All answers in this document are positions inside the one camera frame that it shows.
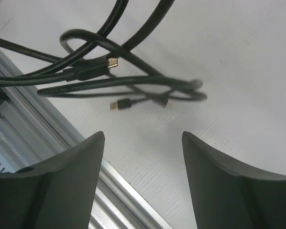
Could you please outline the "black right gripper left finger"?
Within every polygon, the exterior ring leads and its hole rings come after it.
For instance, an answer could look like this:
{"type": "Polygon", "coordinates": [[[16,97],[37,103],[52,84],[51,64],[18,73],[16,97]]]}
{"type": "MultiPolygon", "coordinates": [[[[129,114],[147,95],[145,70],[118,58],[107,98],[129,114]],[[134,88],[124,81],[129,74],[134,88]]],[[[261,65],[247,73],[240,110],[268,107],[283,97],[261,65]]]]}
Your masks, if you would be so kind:
{"type": "Polygon", "coordinates": [[[0,229],[86,229],[104,151],[97,132],[15,173],[0,174],[0,229]]]}

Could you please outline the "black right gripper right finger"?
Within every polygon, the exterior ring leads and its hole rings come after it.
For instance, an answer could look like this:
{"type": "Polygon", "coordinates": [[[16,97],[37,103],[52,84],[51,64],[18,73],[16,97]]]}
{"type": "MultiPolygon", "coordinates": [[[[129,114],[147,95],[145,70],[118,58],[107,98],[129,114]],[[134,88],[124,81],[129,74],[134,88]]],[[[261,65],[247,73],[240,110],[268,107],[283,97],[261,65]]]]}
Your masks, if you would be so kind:
{"type": "Polygon", "coordinates": [[[184,163],[200,229],[286,229],[286,175],[235,159],[189,132],[184,163]]]}

